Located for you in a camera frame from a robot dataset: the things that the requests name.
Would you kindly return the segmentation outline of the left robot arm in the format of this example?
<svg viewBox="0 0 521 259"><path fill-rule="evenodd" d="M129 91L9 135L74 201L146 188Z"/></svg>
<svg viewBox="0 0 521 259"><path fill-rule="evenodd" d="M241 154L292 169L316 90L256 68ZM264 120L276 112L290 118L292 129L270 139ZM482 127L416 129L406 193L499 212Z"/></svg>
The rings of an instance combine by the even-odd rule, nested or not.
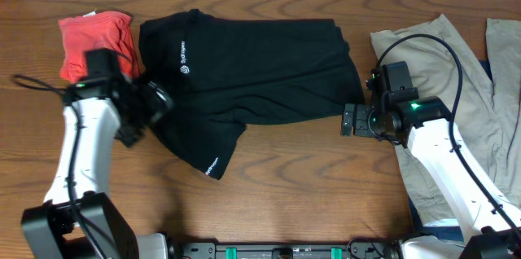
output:
<svg viewBox="0 0 521 259"><path fill-rule="evenodd" d="M130 147L173 101L157 84L89 80L67 88L18 75L28 89L56 93L66 128L59 165L40 206L25 209L24 237L36 258L170 258L166 235L136 235L111 202L116 140Z"/></svg>

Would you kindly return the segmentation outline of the black t-shirt with logo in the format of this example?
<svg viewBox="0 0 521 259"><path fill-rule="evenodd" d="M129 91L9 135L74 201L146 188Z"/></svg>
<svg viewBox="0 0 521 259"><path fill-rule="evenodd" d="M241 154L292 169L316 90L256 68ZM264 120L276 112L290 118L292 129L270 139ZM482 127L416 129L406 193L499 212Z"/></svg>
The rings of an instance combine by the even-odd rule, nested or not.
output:
<svg viewBox="0 0 521 259"><path fill-rule="evenodd" d="M142 80L173 101L152 132L215 179L249 125L338 116L364 101L349 45L331 19L226 20L193 9L144 22L138 46Z"/></svg>

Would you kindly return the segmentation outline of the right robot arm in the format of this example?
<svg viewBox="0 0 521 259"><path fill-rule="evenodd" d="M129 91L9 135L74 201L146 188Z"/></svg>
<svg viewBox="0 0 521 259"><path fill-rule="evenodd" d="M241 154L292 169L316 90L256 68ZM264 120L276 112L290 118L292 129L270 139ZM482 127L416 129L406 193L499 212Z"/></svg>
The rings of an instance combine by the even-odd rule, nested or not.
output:
<svg viewBox="0 0 521 259"><path fill-rule="evenodd" d="M342 133L387 139L407 148L453 211L463 243L412 235L386 247L386 258L518 258L520 210L496 187L468 149L437 97L394 103L386 110L348 103Z"/></svg>

